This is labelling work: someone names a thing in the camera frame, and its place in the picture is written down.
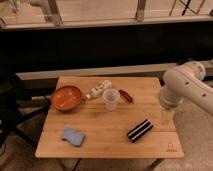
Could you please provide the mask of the translucent yellowish gripper finger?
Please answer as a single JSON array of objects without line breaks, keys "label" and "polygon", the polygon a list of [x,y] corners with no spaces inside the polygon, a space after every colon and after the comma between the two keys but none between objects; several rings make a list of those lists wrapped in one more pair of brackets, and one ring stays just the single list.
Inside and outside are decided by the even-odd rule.
[{"label": "translucent yellowish gripper finger", "polygon": [[161,124],[162,125],[168,125],[170,123],[171,118],[172,118],[172,113],[170,110],[163,110],[161,112]]}]

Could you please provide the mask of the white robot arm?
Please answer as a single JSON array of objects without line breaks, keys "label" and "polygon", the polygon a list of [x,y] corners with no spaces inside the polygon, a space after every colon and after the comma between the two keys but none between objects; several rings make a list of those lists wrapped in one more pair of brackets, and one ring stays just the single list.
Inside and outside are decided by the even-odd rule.
[{"label": "white robot arm", "polygon": [[164,73],[164,86],[159,92],[162,125],[170,123],[175,108],[183,99],[190,100],[213,117],[213,88],[202,82],[205,76],[204,65],[197,61],[186,62]]}]

